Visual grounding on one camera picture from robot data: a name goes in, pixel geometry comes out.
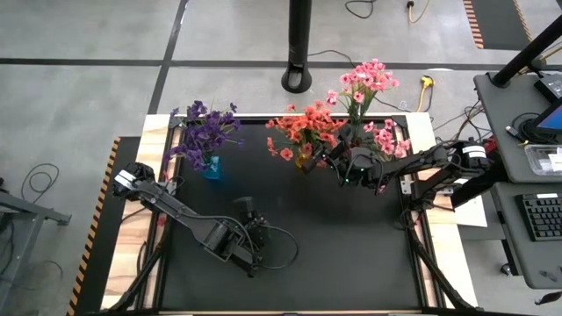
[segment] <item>metal stand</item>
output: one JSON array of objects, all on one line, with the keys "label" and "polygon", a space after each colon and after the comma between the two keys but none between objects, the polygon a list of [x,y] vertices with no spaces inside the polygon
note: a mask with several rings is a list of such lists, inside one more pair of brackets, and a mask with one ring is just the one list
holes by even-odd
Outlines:
[{"label": "metal stand", "polygon": [[21,198],[13,197],[4,190],[0,190],[0,206],[7,207],[8,210],[0,211],[0,228],[10,231],[10,238],[6,241],[13,245],[10,261],[6,265],[5,272],[0,276],[0,314],[3,313],[4,303],[10,288],[15,280],[18,279],[20,267],[29,260],[35,241],[39,236],[41,225],[45,219],[55,220],[59,225],[68,225],[70,215],[56,212]]},{"label": "metal stand", "polygon": [[531,62],[557,40],[560,35],[562,35],[562,15],[544,29],[536,39],[530,42],[499,73],[491,77],[492,83],[498,88],[509,86],[509,80],[523,67],[531,66]]},{"label": "metal stand", "polygon": [[313,84],[307,60],[312,6],[312,0],[291,0],[289,7],[289,61],[281,85],[291,93],[305,92]]}]

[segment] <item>keyboard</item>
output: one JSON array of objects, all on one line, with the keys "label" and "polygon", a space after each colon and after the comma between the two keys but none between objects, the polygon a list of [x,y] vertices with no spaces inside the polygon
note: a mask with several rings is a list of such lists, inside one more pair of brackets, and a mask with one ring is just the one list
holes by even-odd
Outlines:
[{"label": "keyboard", "polygon": [[515,196],[533,241],[562,241],[562,193]]}]

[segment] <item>black pole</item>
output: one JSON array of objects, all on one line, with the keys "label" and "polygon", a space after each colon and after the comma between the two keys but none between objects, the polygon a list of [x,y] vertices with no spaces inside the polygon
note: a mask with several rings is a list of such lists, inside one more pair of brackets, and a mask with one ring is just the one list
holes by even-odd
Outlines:
[{"label": "black pole", "polygon": [[305,92],[313,84],[307,61],[312,7],[312,0],[291,0],[289,7],[289,61],[281,85],[291,93]]},{"label": "black pole", "polygon": [[552,22],[536,39],[530,42],[514,59],[512,59],[494,78],[492,83],[500,88],[508,86],[509,80],[519,70],[537,58],[548,46],[562,35],[562,15]]}]

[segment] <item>computer monitor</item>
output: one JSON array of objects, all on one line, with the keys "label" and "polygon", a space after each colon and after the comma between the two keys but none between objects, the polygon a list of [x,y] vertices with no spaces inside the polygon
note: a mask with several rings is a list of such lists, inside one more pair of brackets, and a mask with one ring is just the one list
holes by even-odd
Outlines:
[{"label": "computer monitor", "polygon": [[532,125],[539,133],[562,133],[562,98],[559,98],[546,111],[533,119]]}]

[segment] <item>gray desk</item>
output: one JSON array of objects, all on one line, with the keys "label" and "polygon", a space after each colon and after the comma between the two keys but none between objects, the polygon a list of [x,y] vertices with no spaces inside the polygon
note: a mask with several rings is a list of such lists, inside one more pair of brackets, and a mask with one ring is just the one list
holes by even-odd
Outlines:
[{"label": "gray desk", "polygon": [[535,89],[535,75],[520,75],[511,79],[507,88],[497,88],[487,75],[474,77],[476,91],[494,133],[508,178],[513,183],[562,183],[562,176],[538,176],[530,168],[527,155],[517,140],[506,132],[506,126],[525,112],[541,113],[549,102]]},{"label": "gray desk", "polygon": [[[514,196],[543,192],[562,192],[562,184],[496,183],[492,188],[494,203],[505,222],[505,233],[515,264],[525,283],[532,289],[562,288],[562,242],[532,241],[523,223],[521,211]],[[540,271],[552,273],[558,280],[542,276]]]}]

